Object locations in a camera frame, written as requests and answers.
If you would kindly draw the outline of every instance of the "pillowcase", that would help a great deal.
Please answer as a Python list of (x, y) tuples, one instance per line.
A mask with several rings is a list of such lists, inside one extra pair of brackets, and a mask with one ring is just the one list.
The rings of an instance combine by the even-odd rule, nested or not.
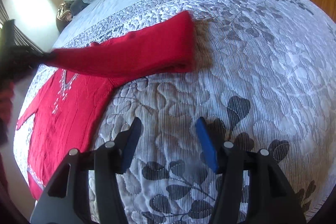
[(82, 11), (87, 6), (88, 4), (84, 3), (83, 0), (75, 0), (70, 6), (71, 15), (73, 17), (78, 15), (79, 12)]

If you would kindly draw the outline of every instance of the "red fabric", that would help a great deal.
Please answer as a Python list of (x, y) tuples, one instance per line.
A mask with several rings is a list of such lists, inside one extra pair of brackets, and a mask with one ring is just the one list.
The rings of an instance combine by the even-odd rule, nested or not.
[[(70, 149), (89, 149), (114, 88), (146, 75), (192, 70), (193, 22), (188, 12), (182, 12), (165, 22), (92, 46), (54, 50), (56, 59), (49, 65), (62, 69), (43, 85), (17, 122), (19, 129), (35, 114), (28, 166), (43, 185)], [(66, 83), (80, 73), (65, 92), (65, 99), (59, 93), (63, 69), (68, 70)], [(33, 197), (38, 199), (40, 187), (32, 176), (29, 178)]]

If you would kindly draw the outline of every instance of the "floral pattern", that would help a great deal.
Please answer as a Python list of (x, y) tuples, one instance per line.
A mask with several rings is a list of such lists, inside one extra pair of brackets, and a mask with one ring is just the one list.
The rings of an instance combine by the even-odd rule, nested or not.
[[(222, 120), (215, 119), (213, 123), (208, 124), (208, 129), (223, 137), (223, 140), (231, 140), (232, 131), (236, 125), (244, 119), (251, 108), (249, 100), (233, 96), (229, 99), (226, 110), (230, 121), (230, 126), (226, 127)], [(239, 148), (252, 151), (254, 141), (246, 132), (242, 132), (236, 136), (234, 144)], [(290, 145), (288, 141), (274, 140), (268, 147), (268, 151), (279, 163), (288, 154)], [(168, 196), (157, 194), (150, 199), (149, 205), (153, 212), (142, 212), (142, 215), (147, 219), (147, 224), (165, 223), (169, 218), (169, 223), (187, 223), (188, 217), (192, 219), (203, 219), (211, 215), (214, 202), (217, 196), (206, 192), (203, 183), (205, 182), (208, 172), (203, 152), (200, 154), (202, 164), (187, 165), (183, 160), (171, 161), (168, 168), (155, 162), (148, 162), (142, 169), (142, 175), (146, 180), (168, 180), (166, 191)], [(218, 192), (223, 176), (220, 175), (216, 179), (215, 187)], [(199, 196), (204, 199), (194, 200), (185, 212), (174, 212), (171, 203), (181, 200), (187, 195), (192, 195), (192, 191), (198, 192)], [(249, 185), (245, 185), (242, 189), (241, 202), (248, 203)], [(246, 218), (243, 211), (239, 213), (239, 222)]]
[(299, 201), (299, 203), (301, 204), (302, 206), (302, 210), (304, 212), (308, 211), (309, 210), (309, 207), (310, 207), (310, 203), (311, 203), (311, 200), (310, 201), (307, 201), (307, 199), (309, 199), (309, 197), (314, 193), (314, 191), (316, 190), (316, 185), (315, 185), (315, 181), (312, 180), (306, 191), (305, 189), (301, 188), (297, 193), (296, 193), (296, 197)]
[[(131, 167), (117, 177), (129, 223), (207, 220), (197, 217), (210, 213), (221, 178), (202, 163), (194, 129), (200, 116), (243, 149), (268, 148), (296, 193), (306, 193), (314, 180), (316, 189), (307, 199), (304, 194), (301, 205), (310, 202), (305, 206), (307, 220), (316, 213), (336, 183), (336, 27), (309, 0), (292, 1), (141, 0), (65, 45), (102, 42), (182, 10), (193, 15), (194, 72), (151, 75), (117, 89), (92, 144), (94, 149), (115, 138), (134, 117), (144, 124)], [(39, 68), (23, 110), (53, 71)], [(19, 138), (29, 144), (29, 132), (16, 136), (16, 144)], [(14, 144), (15, 153), (25, 150), (25, 143)], [(21, 153), (19, 164), (23, 172), (26, 154)], [(195, 167), (207, 170), (207, 176), (191, 172)], [(146, 179), (149, 174), (155, 180)], [(244, 174), (245, 193), (248, 181)], [(98, 221), (94, 185), (90, 172), (90, 209)], [(240, 211), (243, 219), (247, 203), (241, 203)]]

